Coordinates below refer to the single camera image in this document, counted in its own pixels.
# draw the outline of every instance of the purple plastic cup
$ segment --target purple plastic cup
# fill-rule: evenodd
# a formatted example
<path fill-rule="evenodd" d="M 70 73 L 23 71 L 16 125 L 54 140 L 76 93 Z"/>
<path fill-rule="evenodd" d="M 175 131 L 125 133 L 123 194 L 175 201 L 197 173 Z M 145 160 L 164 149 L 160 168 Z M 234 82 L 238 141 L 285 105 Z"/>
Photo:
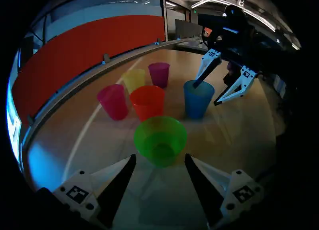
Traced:
<path fill-rule="evenodd" d="M 160 88 L 165 88 L 168 82 L 169 64 L 167 63 L 152 63 L 148 66 L 153 85 Z"/>

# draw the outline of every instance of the pink plastic cup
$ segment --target pink plastic cup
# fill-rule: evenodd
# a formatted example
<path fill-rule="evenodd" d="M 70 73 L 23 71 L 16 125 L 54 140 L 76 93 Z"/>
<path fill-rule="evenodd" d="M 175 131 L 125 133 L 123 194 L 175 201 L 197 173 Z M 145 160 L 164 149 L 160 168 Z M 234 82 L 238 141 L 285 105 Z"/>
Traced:
<path fill-rule="evenodd" d="M 150 75 L 154 85 L 161 87 L 162 89 L 167 86 L 169 64 L 167 63 L 153 63 L 148 66 Z"/>
<path fill-rule="evenodd" d="M 97 99 L 113 120 L 122 120 L 127 116 L 128 108 L 122 85 L 113 84 L 105 87 L 97 94 Z"/>

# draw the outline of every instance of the table surface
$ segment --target table surface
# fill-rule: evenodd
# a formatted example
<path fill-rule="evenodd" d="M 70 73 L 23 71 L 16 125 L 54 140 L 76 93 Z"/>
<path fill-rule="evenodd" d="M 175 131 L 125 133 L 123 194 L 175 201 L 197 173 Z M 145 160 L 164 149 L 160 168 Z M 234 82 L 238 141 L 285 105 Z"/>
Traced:
<path fill-rule="evenodd" d="M 131 154 L 137 164 L 118 212 L 113 229 L 206 229 L 206 218 L 183 159 L 186 153 L 228 173 L 242 169 L 251 177 L 275 163 L 275 130 L 269 104 L 258 79 L 242 98 L 214 106 L 211 101 L 202 120 L 185 116 L 183 84 L 194 79 L 201 55 L 159 50 L 126 63 L 103 75 L 65 102 L 35 136 L 26 164 L 36 189 L 53 191 L 62 178 L 81 169 L 96 172 Z M 178 119 L 187 131 L 187 143 L 176 163 L 156 168 L 141 156 L 133 142 L 140 124 L 129 102 L 128 116 L 113 121 L 99 107 L 97 93 L 116 83 L 133 65 L 170 64 L 165 89 L 164 115 Z M 222 62 L 205 80 L 215 88 L 213 100 L 226 88 Z"/>

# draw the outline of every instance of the glass window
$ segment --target glass window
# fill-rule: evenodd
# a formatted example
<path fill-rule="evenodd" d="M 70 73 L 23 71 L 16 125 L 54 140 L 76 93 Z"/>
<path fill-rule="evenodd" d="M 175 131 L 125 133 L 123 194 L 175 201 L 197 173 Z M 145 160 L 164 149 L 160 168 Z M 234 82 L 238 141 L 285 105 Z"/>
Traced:
<path fill-rule="evenodd" d="M 7 123 L 8 132 L 11 141 L 12 150 L 14 156 L 19 162 L 19 135 L 21 128 L 21 121 L 17 114 L 16 107 L 14 106 L 10 84 L 8 84 L 8 94 L 7 94 Z"/>
<path fill-rule="evenodd" d="M 48 41 L 76 26 L 103 18 L 126 15 L 162 16 L 160 0 L 74 0 L 50 12 L 46 21 Z"/>
<path fill-rule="evenodd" d="M 186 20 L 186 11 L 186 8 L 166 1 L 168 40 L 175 40 L 177 38 L 175 20 Z"/>

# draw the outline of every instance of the ceiling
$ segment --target ceiling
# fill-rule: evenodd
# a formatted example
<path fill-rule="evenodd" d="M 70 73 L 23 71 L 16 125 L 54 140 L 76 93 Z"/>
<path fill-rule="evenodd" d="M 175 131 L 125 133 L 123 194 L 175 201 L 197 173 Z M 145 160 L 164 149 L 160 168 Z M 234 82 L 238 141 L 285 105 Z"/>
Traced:
<path fill-rule="evenodd" d="M 189 2 L 190 6 L 201 0 L 184 0 Z M 292 30 L 278 8 L 270 0 L 213 0 L 196 7 L 198 13 L 203 13 L 204 9 L 208 14 L 209 10 L 213 15 L 222 15 L 226 5 L 236 5 L 244 10 L 250 22 L 259 25 L 259 27 L 268 26 L 268 31 L 279 33 L 285 36 L 290 42 L 300 47 L 300 43 L 295 38 Z"/>

